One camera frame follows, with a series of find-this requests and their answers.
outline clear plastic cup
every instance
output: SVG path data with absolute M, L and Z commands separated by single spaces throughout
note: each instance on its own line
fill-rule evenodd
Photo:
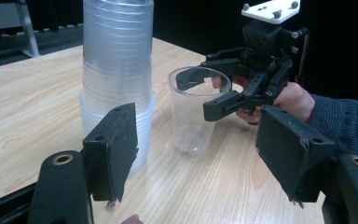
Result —
M 213 69 L 184 67 L 168 75 L 168 86 L 172 98 L 173 148 L 200 153 L 209 146 L 215 125 L 205 121 L 203 104 L 229 92 L 231 82 Z

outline dark sweater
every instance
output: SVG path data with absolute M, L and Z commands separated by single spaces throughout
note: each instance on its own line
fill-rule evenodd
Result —
M 310 126 L 337 144 L 336 153 L 358 155 L 358 101 L 312 97 Z

